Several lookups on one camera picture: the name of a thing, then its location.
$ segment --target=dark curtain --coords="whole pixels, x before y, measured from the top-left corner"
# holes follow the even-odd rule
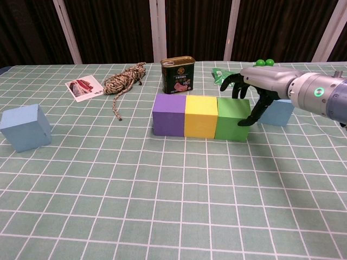
[[[223,60],[231,1],[165,0],[168,57]]]
[[[153,62],[149,1],[65,0],[83,63]]]
[[[347,61],[347,24],[345,24],[327,61]]]
[[[310,62],[337,0],[241,0],[232,61]]]
[[[50,0],[0,0],[0,68],[73,63]]]

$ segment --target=picture card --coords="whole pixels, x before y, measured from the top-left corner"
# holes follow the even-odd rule
[[[92,75],[69,81],[65,85],[77,102],[102,95],[104,89]]]

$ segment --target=canned meat tin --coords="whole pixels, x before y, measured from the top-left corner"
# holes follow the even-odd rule
[[[174,94],[193,89],[194,58],[190,56],[162,60],[163,92]]]

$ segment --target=twine bundle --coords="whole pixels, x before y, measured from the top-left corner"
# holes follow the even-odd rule
[[[135,66],[126,69],[122,73],[115,74],[105,80],[104,94],[117,94],[113,99],[112,108],[114,115],[119,121],[122,119],[115,107],[115,102],[120,96],[132,89],[133,84],[137,81],[142,85],[141,79],[146,74],[146,69],[143,67],[144,64],[146,64],[146,62],[137,63]]]

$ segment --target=light blue cube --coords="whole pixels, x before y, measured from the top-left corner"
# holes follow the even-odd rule
[[[50,124],[38,104],[4,111],[0,131],[17,152],[23,152],[52,141]]]
[[[258,120],[260,124],[286,126],[294,110],[291,100],[274,100]]]

